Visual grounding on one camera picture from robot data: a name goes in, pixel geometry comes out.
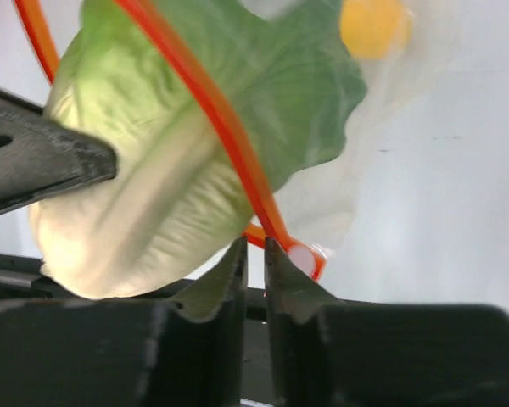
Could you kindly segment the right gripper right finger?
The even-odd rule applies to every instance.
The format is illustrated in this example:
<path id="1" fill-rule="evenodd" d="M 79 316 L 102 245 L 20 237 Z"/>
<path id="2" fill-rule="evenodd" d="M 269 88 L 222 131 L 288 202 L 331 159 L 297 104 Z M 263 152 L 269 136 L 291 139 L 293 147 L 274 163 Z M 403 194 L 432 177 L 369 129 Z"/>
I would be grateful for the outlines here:
<path id="1" fill-rule="evenodd" d="M 509 406 L 509 314 L 334 297 L 266 241 L 276 406 Z"/>

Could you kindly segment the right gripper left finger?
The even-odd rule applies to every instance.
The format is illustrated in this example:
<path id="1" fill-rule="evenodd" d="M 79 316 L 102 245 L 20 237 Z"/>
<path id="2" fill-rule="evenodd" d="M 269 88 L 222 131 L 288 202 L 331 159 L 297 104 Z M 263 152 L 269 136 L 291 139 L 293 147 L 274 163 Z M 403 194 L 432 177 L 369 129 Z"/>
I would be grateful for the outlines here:
<path id="1" fill-rule="evenodd" d="M 167 299 L 0 301 L 0 406 L 237 406 L 247 243 Z"/>

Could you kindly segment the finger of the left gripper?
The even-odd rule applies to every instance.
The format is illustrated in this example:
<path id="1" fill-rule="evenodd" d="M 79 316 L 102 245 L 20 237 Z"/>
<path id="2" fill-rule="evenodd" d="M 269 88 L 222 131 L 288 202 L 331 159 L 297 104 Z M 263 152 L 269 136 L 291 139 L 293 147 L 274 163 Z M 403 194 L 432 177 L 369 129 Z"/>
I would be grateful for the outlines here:
<path id="1" fill-rule="evenodd" d="M 0 89 L 0 215 L 116 175 L 107 143 L 42 116 Z"/>

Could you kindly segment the green fake lettuce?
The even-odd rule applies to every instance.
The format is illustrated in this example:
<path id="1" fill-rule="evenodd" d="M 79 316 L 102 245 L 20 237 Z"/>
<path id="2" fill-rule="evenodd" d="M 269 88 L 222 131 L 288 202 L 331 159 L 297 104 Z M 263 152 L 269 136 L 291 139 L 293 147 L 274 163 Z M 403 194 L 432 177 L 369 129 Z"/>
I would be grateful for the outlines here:
<path id="1" fill-rule="evenodd" d="M 302 1 L 263 19 L 238 1 L 158 1 L 238 113 L 273 191 L 335 160 L 366 95 L 338 33 L 338 1 Z M 111 1 L 85 1 L 44 114 L 108 142 L 110 181 L 34 203 L 41 272 L 65 278 L 93 260 L 156 290 L 205 263 L 253 217 L 203 110 L 138 26 Z"/>

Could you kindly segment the clear zip top bag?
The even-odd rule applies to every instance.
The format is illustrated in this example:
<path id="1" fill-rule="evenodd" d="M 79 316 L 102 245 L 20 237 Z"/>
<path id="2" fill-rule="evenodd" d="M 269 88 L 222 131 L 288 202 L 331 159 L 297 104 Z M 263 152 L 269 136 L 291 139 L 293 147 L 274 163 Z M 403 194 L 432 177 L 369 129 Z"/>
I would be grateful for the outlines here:
<path id="1" fill-rule="evenodd" d="M 174 282 L 242 234 L 326 259 L 355 217 L 376 126 L 442 70 L 454 1 L 84 1 L 44 109 L 108 143 L 113 180 L 29 208 L 41 272 L 86 297 Z M 248 154 L 256 209 L 195 80 Z"/>

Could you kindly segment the yellow fake lemon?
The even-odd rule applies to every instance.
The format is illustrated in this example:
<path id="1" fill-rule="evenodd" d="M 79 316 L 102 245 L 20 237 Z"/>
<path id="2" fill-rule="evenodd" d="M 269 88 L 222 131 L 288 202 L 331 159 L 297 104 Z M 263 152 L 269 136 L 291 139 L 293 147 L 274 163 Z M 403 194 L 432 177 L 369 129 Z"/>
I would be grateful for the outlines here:
<path id="1" fill-rule="evenodd" d="M 339 29 L 353 58 L 383 59 L 410 41 L 412 14 L 401 1 L 343 1 Z"/>

